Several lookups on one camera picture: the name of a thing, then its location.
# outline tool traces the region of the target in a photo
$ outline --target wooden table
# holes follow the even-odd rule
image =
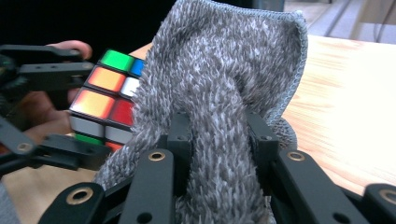
[[[393,45],[309,36],[303,79],[284,114],[299,149],[336,184],[360,194],[369,183],[396,185],[395,59]],[[93,175],[43,167],[3,178],[22,223],[37,223],[63,189]]]

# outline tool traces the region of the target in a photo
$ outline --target cloth fold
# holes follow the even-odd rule
[[[307,51],[300,12],[243,9],[179,0],[153,39],[133,101],[132,138],[94,182],[108,189],[134,174],[139,155],[156,148],[178,111],[191,120],[194,145],[177,222],[261,223],[270,210],[251,158],[245,109],[261,115],[296,149],[281,118],[300,82]]]

